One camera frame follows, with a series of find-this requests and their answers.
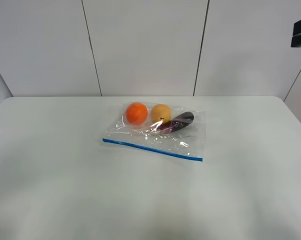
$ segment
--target blue zipper strip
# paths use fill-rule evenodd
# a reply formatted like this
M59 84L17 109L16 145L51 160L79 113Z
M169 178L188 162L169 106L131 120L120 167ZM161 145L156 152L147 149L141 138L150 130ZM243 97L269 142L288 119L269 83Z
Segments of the blue zipper strip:
M147 151L151 151L151 152L155 152L155 153L159 153L159 154L165 154L165 155L169 155L169 156L173 156L173 157L177 157L177 158L181 158L181 159L200 161L200 162L203 161L202 157L180 155L180 154L172 153L172 152L169 152L169 151L163 151L163 150L159 150L159 149L155 149L155 148L151 148L151 147L147 147L147 146L136 145L136 144L129 143L129 142L124 142L124 141L115 141L115 140L110 140L110 139L106 139L106 138L103 138L102 141L105 142L105 143L112 143L112 144L130 146L130 147L133 147L133 148L143 149L143 150L147 150Z

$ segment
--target eggplant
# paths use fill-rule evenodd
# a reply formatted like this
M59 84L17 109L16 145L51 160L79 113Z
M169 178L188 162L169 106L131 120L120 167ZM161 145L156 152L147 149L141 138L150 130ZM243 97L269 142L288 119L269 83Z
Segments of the eggplant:
M194 114L190 111L186 111L181 115L178 115L173 120L170 120L157 128L157 132L160 134L170 134L186 128L194 121Z

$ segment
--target produce bag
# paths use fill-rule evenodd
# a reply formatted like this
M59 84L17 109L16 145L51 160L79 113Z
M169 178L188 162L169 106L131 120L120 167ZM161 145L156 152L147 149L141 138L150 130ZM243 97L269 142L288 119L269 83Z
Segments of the produce bag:
M206 114L149 102L133 102L123 107L120 117L103 135L106 143L203 161Z

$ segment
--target table surface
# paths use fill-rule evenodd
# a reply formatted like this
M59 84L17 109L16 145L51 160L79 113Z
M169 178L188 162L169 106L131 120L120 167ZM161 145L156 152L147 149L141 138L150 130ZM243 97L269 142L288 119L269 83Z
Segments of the table surface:
M102 142L128 102L206 111L204 161ZM301 124L277 97L0 105L0 240L301 240Z

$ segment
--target orange fruit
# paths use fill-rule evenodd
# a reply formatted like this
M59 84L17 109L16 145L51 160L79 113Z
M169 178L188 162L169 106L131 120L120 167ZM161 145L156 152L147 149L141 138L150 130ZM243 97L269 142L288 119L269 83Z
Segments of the orange fruit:
M150 115L153 123L162 121L164 124L171 120L172 111L170 107L165 104L157 104L152 108Z
M126 119L129 123L140 125L147 119L147 107L140 102L133 102L126 109Z

